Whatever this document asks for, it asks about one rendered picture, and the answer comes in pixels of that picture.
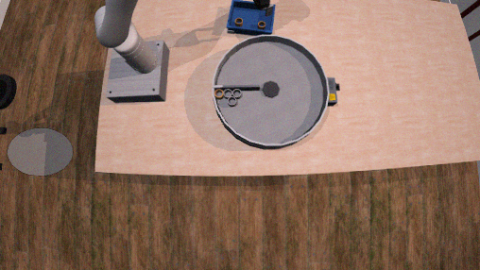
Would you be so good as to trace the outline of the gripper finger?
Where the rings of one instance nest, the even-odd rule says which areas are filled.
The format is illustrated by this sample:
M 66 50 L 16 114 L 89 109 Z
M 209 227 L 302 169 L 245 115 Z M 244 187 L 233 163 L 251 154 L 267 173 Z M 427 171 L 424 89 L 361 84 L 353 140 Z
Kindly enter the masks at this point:
M 273 9 L 274 5 L 273 4 L 270 4 L 268 8 L 263 8 L 261 10 L 265 10 L 266 9 L 266 17 L 267 16 L 270 16 L 272 14 L 272 9 Z

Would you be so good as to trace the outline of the blue plastic crate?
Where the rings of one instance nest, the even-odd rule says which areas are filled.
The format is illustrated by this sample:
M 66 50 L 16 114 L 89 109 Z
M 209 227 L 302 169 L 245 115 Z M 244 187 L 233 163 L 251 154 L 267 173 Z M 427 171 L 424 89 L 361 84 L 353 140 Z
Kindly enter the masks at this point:
M 231 8 L 227 22 L 227 33 L 250 36 L 272 35 L 275 6 L 276 5 L 273 7 L 272 15 L 266 17 L 266 9 L 257 9 L 256 5 L 252 1 L 231 0 Z M 235 25 L 236 18 L 241 18 L 243 20 L 243 25 L 241 27 Z M 266 28 L 264 30 L 258 29 L 258 23 L 260 21 L 266 23 Z

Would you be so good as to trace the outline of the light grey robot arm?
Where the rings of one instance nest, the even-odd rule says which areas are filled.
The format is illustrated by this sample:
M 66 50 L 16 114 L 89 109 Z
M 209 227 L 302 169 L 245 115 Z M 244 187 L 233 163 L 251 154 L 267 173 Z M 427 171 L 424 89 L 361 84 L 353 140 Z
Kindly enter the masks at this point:
M 137 2 L 105 0 L 106 7 L 98 9 L 94 16 L 95 32 L 103 46 L 113 48 L 135 71 L 148 74 L 155 69 L 158 59 L 131 22 Z

